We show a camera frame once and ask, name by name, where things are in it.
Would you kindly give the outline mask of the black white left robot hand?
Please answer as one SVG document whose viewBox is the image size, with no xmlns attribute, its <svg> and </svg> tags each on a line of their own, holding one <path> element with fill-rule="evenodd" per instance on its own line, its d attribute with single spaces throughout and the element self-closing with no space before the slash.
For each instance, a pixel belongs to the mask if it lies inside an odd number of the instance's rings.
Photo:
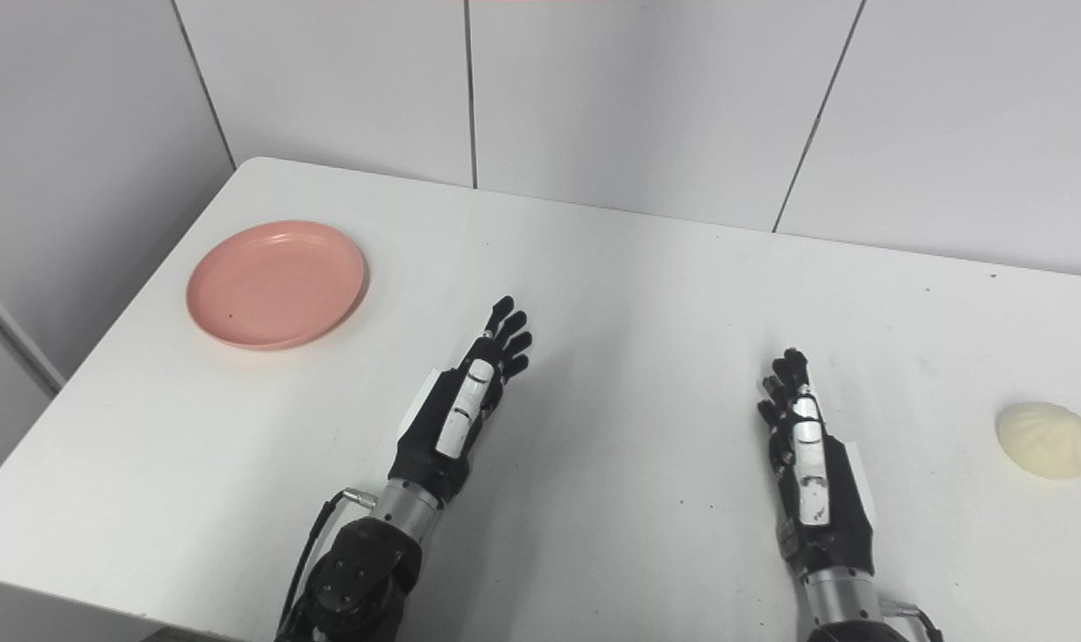
<svg viewBox="0 0 1081 642">
<path fill-rule="evenodd" d="M 528 370 L 532 333 L 513 297 L 492 305 L 488 324 L 458 366 L 442 371 L 401 436 L 387 479 L 410 482 L 446 506 L 466 484 L 484 423 L 505 387 Z"/>
</svg>

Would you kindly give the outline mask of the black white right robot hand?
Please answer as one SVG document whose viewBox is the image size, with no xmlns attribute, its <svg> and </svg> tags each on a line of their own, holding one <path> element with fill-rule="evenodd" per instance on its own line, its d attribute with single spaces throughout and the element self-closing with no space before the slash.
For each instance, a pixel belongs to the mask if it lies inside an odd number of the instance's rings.
<svg viewBox="0 0 1081 642">
<path fill-rule="evenodd" d="M 835 566 L 875 574 L 872 524 L 846 444 L 830 434 L 808 370 L 789 347 L 762 382 L 758 415 L 780 494 L 780 557 L 797 574 Z"/>
</svg>

